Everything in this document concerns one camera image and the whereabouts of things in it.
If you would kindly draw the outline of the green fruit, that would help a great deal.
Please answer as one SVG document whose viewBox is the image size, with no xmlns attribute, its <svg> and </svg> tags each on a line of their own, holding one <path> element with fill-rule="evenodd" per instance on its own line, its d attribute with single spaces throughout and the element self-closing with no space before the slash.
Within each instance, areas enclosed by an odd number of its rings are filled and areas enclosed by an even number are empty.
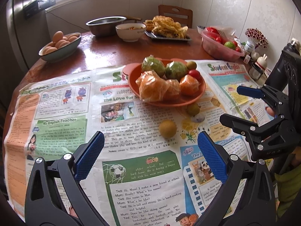
<svg viewBox="0 0 301 226">
<path fill-rule="evenodd" d="M 159 77 L 163 77 L 165 75 L 166 68 L 161 60 L 150 55 L 143 59 L 141 70 L 142 72 L 153 70 Z"/>
<path fill-rule="evenodd" d="M 166 65 L 165 76 L 167 79 L 178 80 L 180 82 L 188 73 L 186 65 L 179 61 L 172 61 Z"/>
</svg>

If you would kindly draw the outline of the wall shelf rack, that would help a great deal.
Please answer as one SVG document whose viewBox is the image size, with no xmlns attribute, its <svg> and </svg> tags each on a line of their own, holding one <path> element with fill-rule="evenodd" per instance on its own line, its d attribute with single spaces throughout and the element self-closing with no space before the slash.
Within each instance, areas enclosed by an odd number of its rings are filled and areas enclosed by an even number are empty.
<svg viewBox="0 0 301 226">
<path fill-rule="evenodd" d="M 29 19 L 35 14 L 53 6 L 56 0 L 35 0 L 23 7 L 24 18 Z"/>
</svg>

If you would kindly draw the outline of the red tomato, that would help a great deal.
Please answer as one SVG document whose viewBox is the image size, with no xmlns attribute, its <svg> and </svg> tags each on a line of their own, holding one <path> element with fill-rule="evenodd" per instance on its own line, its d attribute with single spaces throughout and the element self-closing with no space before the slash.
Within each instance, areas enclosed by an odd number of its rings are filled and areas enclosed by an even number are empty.
<svg viewBox="0 0 301 226">
<path fill-rule="evenodd" d="M 188 75 L 190 75 L 193 78 L 195 78 L 198 81 L 200 81 L 201 73 L 198 70 L 192 69 L 192 70 L 188 71 Z"/>
</svg>

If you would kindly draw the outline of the small kiwi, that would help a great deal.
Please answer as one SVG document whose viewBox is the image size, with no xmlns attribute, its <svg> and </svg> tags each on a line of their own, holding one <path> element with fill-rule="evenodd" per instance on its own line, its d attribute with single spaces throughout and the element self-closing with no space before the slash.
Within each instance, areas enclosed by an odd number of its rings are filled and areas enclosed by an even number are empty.
<svg viewBox="0 0 301 226">
<path fill-rule="evenodd" d="M 187 106 L 186 112 L 190 116 L 195 116 L 200 112 L 200 108 L 197 103 L 192 103 Z"/>
</svg>

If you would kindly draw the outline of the teal bowl of eggs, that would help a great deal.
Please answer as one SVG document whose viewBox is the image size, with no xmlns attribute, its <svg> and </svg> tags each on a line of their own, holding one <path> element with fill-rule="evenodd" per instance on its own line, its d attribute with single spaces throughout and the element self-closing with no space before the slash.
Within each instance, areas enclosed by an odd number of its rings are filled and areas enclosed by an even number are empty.
<svg viewBox="0 0 301 226">
<path fill-rule="evenodd" d="M 79 32 L 64 34 L 62 31 L 56 31 L 52 41 L 39 51 L 39 57 L 50 63 L 61 61 L 76 51 L 81 39 L 82 34 Z"/>
</svg>

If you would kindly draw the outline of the left newspaper sheet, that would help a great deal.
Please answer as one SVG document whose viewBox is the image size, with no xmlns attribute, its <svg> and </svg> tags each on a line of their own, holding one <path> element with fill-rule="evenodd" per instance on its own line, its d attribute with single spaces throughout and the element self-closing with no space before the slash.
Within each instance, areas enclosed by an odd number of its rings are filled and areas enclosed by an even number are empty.
<svg viewBox="0 0 301 226">
<path fill-rule="evenodd" d="M 198 124 L 185 107 L 142 102 L 122 70 L 100 68 L 20 90 L 4 141 L 9 204 L 20 217 L 35 160 L 74 153 L 97 131 L 104 148 L 81 185 L 110 225 L 186 225 L 203 215 L 221 182 L 198 148 Z M 167 119 L 177 127 L 169 139 L 159 132 Z"/>
</svg>

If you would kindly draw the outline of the white rabbit figurine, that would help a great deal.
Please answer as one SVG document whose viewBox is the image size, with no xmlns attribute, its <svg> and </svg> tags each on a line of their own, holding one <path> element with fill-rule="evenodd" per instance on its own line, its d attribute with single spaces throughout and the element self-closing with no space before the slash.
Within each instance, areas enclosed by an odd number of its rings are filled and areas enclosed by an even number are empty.
<svg viewBox="0 0 301 226">
<path fill-rule="evenodd" d="M 262 70 L 266 70 L 267 68 L 267 55 L 264 54 L 263 56 L 260 56 L 257 61 L 256 64 L 262 69 Z"/>
</svg>

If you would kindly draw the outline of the fried dough pile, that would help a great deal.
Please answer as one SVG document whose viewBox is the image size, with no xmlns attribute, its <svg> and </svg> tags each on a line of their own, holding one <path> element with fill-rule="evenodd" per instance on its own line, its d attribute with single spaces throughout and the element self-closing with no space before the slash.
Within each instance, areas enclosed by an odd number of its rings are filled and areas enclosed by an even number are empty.
<svg viewBox="0 0 301 226">
<path fill-rule="evenodd" d="M 165 38 L 186 39 L 188 32 L 187 26 L 183 27 L 179 22 L 162 15 L 157 15 L 152 20 L 148 19 L 143 24 L 146 25 L 147 32 Z"/>
</svg>

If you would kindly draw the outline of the Student English newspaper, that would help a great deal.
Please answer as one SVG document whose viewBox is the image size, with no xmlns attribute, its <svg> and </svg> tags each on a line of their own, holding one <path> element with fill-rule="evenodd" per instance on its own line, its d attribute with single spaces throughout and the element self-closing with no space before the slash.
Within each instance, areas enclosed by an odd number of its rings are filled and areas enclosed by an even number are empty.
<svg viewBox="0 0 301 226">
<path fill-rule="evenodd" d="M 247 73 L 245 66 L 215 60 L 201 60 L 198 69 L 206 81 L 205 93 L 198 103 L 200 113 L 192 117 L 197 131 L 205 131 L 214 142 L 226 146 L 228 152 L 235 151 L 242 160 L 251 161 L 251 148 L 242 134 L 235 134 L 223 126 L 219 118 L 227 113 L 254 122 L 259 126 L 272 120 L 262 100 L 238 94 L 239 86 L 256 88 L 258 85 Z"/>
</svg>

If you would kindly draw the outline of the white medicine bottle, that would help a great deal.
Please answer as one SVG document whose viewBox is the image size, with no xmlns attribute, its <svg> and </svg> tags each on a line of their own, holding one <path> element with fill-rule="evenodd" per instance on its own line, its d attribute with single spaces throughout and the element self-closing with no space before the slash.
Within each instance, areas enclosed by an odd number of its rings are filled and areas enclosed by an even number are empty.
<svg viewBox="0 0 301 226">
<path fill-rule="evenodd" d="M 244 46 L 245 55 L 250 55 L 252 51 L 254 51 L 255 47 L 255 42 L 251 38 L 249 38 Z"/>
</svg>

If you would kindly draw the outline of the green tomato in basin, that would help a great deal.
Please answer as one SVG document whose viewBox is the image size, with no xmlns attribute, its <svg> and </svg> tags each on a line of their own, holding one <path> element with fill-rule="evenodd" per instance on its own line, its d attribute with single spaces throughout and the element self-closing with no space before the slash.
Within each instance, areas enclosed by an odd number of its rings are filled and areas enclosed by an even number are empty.
<svg viewBox="0 0 301 226">
<path fill-rule="evenodd" d="M 227 47 L 227 48 L 230 48 L 230 49 L 232 49 L 232 50 L 235 50 L 236 49 L 236 45 L 235 45 L 235 43 L 233 43 L 232 41 L 226 41 L 225 43 L 224 43 L 224 46 L 225 47 Z"/>
</svg>

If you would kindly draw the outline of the kiwi fruit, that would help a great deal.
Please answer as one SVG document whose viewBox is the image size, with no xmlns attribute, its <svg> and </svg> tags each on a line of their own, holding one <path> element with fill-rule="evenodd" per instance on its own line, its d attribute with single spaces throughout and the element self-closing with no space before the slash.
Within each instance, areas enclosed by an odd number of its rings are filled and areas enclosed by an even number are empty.
<svg viewBox="0 0 301 226">
<path fill-rule="evenodd" d="M 189 70 L 195 70 L 197 68 L 197 64 L 194 61 L 188 61 L 187 64 L 186 64 L 186 67 Z"/>
<path fill-rule="evenodd" d="M 172 120 L 164 120 L 159 125 L 159 132 L 162 137 L 165 139 L 169 139 L 176 134 L 177 127 L 174 121 Z"/>
</svg>

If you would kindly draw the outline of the white Family bowl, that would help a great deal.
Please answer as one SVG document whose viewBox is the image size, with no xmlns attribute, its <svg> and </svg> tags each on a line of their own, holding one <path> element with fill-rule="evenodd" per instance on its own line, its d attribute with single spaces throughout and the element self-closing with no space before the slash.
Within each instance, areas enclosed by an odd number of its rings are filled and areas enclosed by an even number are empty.
<svg viewBox="0 0 301 226">
<path fill-rule="evenodd" d="M 115 27 L 117 35 L 125 42 L 136 42 L 144 34 L 146 25 L 142 23 L 119 24 Z"/>
</svg>

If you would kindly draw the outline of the stainless steel bowl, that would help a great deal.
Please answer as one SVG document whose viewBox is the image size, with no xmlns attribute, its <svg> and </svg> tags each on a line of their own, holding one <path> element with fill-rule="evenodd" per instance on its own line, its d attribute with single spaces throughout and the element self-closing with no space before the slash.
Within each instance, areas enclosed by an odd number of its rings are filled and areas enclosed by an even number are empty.
<svg viewBox="0 0 301 226">
<path fill-rule="evenodd" d="M 126 20 L 124 16 L 108 16 L 91 20 L 86 26 L 95 37 L 107 37 L 115 35 L 115 27 Z"/>
</svg>

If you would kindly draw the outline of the plastic bag with red pack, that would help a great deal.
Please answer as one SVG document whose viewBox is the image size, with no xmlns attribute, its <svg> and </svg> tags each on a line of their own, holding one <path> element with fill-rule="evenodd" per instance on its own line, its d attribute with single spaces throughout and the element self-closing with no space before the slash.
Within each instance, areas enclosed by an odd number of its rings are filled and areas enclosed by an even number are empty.
<svg viewBox="0 0 301 226">
<path fill-rule="evenodd" d="M 201 34 L 202 31 L 209 31 L 228 38 L 234 37 L 236 33 L 236 30 L 232 27 L 221 27 L 221 26 L 211 26 L 211 27 L 197 26 L 197 31 L 199 34 Z"/>
</svg>

